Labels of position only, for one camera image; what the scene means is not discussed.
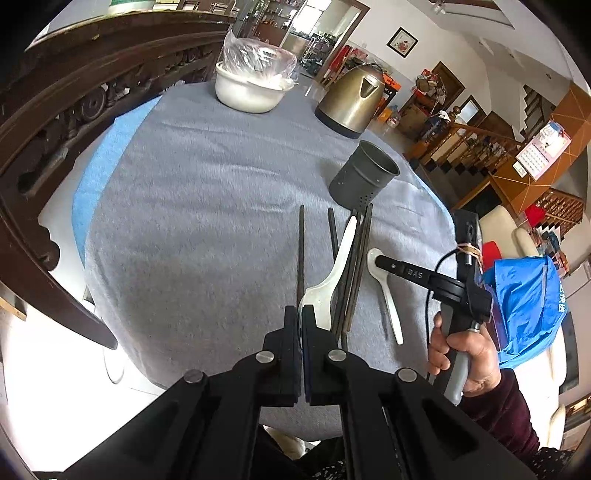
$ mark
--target window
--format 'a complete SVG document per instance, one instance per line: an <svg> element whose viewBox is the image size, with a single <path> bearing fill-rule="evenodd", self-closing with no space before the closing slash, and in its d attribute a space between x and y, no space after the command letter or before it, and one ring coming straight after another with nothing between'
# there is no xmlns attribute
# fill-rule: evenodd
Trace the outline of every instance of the window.
<svg viewBox="0 0 591 480"><path fill-rule="evenodd" d="M486 113L484 113L484 110L478 105L478 102L472 95L466 99L460 109L458 116L464 120L466 125L470 125L471 127L477 126L486 117Z"/></svg>
<svg viewBox="0 0 591 480"><path fill-rule="evenodd" d="M331 2L332 0L308 0L306 6L294 18L293 30L309 35L322 12L328 8Z"/></svg>
<svg viewBox="0 0 591 480"><path fill-rule="evenodd" d="M472 119L472 117L477 113L478 107L474 105L474 102L472 102L472 100L470 100L466 105L464 105L464 108L462 108L460 116L462 117L462 120L468 123Z"/></svg>
<svg viewBox="0 0 591 480"><path fill-rule="evenodd" d="M306 5L301 9L301 12L297 15L297 17L294 18L292 27L297 32L302 32L309 35L321 15L322 10L308 7Z"/></svg>

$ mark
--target ceiling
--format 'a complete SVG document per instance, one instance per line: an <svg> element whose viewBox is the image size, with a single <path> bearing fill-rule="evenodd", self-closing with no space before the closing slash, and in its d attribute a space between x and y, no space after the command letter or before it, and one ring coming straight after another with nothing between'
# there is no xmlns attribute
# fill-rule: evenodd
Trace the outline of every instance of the ceiling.
<svg viewBox="0 0 591 480"><path fill-rule="evenodd" d="M569 63L556 36L519 0L495 0L498 9L475 6L478 0L445 2L446 14L435 14L430 0L408 0L439 27L490 40L537 60L565 78L573 78Z"/></svg>
<svg viewBox="0 0 591 480"><path fill-rule="evenodd" d="M496 68L528 85L551 103L558 105L568 91L570 79L542 62L492 40L470 34L464 34L464 37L487 67Z"/></svg>

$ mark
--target blue plastic bag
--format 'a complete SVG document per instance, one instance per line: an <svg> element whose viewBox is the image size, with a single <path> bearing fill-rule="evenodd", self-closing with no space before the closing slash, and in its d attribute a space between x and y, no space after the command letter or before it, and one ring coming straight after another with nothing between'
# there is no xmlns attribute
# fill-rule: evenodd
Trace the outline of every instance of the blue plastic bag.
<svg viewBox="0 0 591 480"><path fill-rule="evenodd" d="M508 339L501 368L515 368L554 342L568 308L550 257L496 260L484 281L495 289Z"/></svg>

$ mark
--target wooden chair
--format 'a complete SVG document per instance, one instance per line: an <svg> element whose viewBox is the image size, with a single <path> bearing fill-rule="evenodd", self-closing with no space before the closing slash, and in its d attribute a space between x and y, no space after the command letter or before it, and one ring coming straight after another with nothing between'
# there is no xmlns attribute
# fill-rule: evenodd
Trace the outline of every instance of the wooden chair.
<svg viewBox="0 0 591 480"><path fill-rule="evenodd" d="M34 43L0 84L0 281L106 347L117 346L113 334L50 275L60 249L37 217L117 116L179 80L209 80L233 22L182 11L99 17Z"/></svg>

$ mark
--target gray metal cup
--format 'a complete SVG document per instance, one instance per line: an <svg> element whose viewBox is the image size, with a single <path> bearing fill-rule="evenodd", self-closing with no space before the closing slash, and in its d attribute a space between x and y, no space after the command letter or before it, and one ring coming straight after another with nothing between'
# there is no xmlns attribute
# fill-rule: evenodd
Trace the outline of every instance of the gray metal cup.
<svg viewBox="0 0 591 480"><path fill-rule="evenodd" d="M400 169L373 143L362 140L329 185L333 200L349 210L365 211L367 205Z"/></svg>

